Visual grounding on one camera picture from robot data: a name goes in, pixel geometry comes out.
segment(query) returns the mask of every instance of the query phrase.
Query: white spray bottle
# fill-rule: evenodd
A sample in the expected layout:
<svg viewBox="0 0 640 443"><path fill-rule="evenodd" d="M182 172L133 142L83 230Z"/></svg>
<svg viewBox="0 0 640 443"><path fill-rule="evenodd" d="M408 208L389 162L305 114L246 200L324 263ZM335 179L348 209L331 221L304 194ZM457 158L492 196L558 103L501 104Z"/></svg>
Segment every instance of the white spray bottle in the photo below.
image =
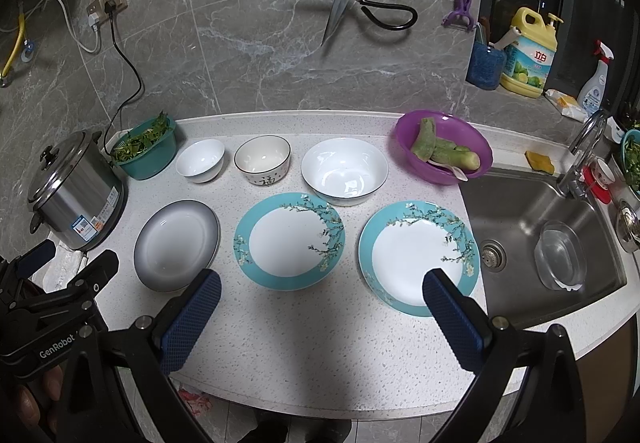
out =
<svg viewBox="0 0 640 443"><path fill-rule="evenodd" d="M604 87L607 83L609 61L613 60L613 51L606 47L600 40L596 40L596 51L593 54L600 57L598 60L598 68L595 74L582 86L578 94L578 105L586 110L589 116L600 108L604 95Z"/></svg>

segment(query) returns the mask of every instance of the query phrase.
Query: sink drain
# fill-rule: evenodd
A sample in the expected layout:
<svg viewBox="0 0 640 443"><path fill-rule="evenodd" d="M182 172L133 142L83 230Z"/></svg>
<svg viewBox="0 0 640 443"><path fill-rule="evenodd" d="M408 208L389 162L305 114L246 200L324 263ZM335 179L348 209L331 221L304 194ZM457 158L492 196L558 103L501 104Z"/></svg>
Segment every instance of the sink drain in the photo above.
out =
<svg viewBox="0 0 640 443"><path fill-rule="evenodd" d="M507 254L497 241L483 241L480 245L480 258L491 271L500 271L507 264Z"/></svg>

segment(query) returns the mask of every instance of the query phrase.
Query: rice cooker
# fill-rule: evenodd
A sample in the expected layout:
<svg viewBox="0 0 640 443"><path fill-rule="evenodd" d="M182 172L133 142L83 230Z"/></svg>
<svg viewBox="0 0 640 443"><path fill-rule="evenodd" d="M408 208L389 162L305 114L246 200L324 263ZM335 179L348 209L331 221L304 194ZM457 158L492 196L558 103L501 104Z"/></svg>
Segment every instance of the rice cooker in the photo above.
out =
<svg viewBox="0 0 640 443"><path fill-rule="evenodd" d="M28 195L31 233L46 223L70 249L88 251L113 230L126 188L100 154L100 136L81 130L40 154Z"/></svg>

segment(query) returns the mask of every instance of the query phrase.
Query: power cord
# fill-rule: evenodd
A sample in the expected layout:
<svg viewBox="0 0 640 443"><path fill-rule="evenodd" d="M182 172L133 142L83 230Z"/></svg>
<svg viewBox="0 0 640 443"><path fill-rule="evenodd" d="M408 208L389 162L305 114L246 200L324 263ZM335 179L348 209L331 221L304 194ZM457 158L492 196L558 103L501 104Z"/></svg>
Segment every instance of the power cord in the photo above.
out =
<svg viewBox="0 0 640 443"><path fill-rule="evenodd" d="M38 3L31 8L27 13L24 14L24 19L25 21L31 16L33 15L33 13L42 5L47 3L48 0L39 0ZM82 44L81 41L78 40L78 38L76 37L76 34L74 33L71 24L69 22L69 16L68 13L66 12L66 7L65 7L65 3L62 2L62 0L57 0L58 3L60 4L60 7L62 8L62 13L65 16L65 23L66 23L66 28L69 31L69 34L71 35L71 38L76 42L76 44L78 44L82 49L84 49L87 53L91 53L92 55L97 53L100 50L100 33L98 32L98 25L97 23L92 24L91 29L94 30L95 33L95 46L93 49L89 49L87 46L85 46L84 44ZM18 29L18 26L16 26L13 29L3 29L0 28L0 32L3 33L12 33L14 31L16 31Z"/></svg>
<svg viewBox="0 0 640 443"><path fill-rule="evenodd" d="M105 130L104 134L102 135L102 145L104 147L104 151L109 155L111 155L111 152L107 150L107 133L109 132L109 129L113 124L113 121L116 119L116 116L122 110L122 108L125 105L127 105L127 103L129 103L131 100L133 100L137 95L139 95L139 93L142 91L142 79L140 79L140 75L138 74L138 71L136 70L134 65L129 61L127 56L120 50L120 48L116 44L116 34L113 26L113 12L115 11L115 9L116 9L116 4L112 0L108 0L104 4L104 12L107 15L109 15L109 22L111 23L111 40L113 41L113 46L116 48L116 51L120 54L120 56L124 59L124 61L129 65L129 67L133 71L133 74L136 75L136 78L138 79L138 89L129 98L127 98L124 102L122 102L120 106L116 109L116 112L113 114L113 118L111 118L111 121L109 122L109 126L107 127L107 130Z"/></svg>

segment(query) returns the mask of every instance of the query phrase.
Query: gray gradient plate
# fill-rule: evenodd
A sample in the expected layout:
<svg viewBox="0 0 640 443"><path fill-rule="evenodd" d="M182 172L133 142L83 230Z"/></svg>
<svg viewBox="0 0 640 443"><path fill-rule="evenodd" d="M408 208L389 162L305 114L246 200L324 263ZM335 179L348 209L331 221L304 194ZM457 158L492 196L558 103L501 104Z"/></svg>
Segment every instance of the gray gradient plate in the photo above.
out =
<svg viewBox="0 0 640 443"><path fill-rule="evenodd" d="M209 266L219 243L220 224L206 204L175 201L146 222L136 241L133 264L148 288L176 291Z"/></svg>

